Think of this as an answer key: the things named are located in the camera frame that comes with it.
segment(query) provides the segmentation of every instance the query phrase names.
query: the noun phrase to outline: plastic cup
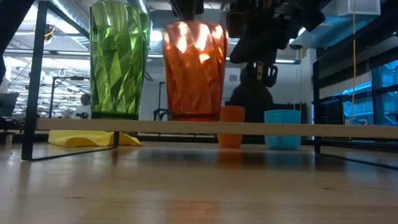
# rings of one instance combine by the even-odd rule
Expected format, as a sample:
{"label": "plastic cup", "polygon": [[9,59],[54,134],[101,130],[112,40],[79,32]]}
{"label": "plastic cup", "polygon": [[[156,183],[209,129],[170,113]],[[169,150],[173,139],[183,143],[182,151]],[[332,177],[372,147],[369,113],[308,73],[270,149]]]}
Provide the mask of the plastic cup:
{"label": "plastic cup", "polygon": [[[244,108],[241,106],[221,107],[220,122],[244,122]],[[219,134],[218,144],[220,147],[241,147],[242,134]]]}
{"label": "plastic cup", "polygon": [[[266,124],[300,124],[301,112],[296,110],[272,110],[264,112]],[[297,149],[301,136],[265,136],[266,145],[271,149]]]}

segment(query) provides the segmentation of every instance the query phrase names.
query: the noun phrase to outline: yellow cloth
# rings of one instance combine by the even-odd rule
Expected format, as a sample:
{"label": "yellow cloth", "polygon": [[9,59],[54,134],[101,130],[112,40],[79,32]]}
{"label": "yellow cloth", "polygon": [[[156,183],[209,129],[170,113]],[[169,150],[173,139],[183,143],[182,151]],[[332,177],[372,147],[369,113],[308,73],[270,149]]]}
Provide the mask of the yellow cloth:
{"label": "yellow cloth", "polygon": [[[57,146],[112,146],[114,133],[105,131],[50,131],[49,143]],[[120,133],[119,145],[141,146],[137,138]]]}

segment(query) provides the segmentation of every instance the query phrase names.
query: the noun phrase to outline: orange cup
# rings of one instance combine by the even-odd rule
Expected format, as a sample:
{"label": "orange cup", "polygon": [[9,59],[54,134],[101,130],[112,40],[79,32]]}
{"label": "orange cup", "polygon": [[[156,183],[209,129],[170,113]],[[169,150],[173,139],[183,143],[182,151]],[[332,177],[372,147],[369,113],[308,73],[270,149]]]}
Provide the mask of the orange cup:
{"label": "orange cup", "polygon": [[[221,107],[220,122],[244,122],[244,108],[241,106]],[[219,134],[220,147],[241,147],[242,134]]]}

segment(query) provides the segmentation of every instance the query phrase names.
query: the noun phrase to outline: wooden table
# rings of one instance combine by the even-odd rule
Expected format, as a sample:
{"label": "wooden table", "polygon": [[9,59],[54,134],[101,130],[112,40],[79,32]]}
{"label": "wooden table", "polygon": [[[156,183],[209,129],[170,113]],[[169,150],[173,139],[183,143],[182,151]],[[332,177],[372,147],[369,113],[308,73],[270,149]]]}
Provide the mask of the wooden table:
{"label": "wooden table", "polygon": [[[0,150],[2,224],[398,223],[397,171],[312,147],[146,142],[38,162],[20,148]],[[35,146],[69,150],[85,149]]]}

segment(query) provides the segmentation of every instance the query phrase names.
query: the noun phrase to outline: green glass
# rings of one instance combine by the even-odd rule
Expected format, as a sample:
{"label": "green glass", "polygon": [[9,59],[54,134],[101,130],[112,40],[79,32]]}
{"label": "green glass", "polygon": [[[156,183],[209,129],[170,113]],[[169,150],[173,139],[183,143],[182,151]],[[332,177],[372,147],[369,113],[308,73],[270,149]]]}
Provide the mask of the green glass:
{"label": "green glass", "polygon": [[90,8],[92,118],[138,119],[150,18],[115,1]]}

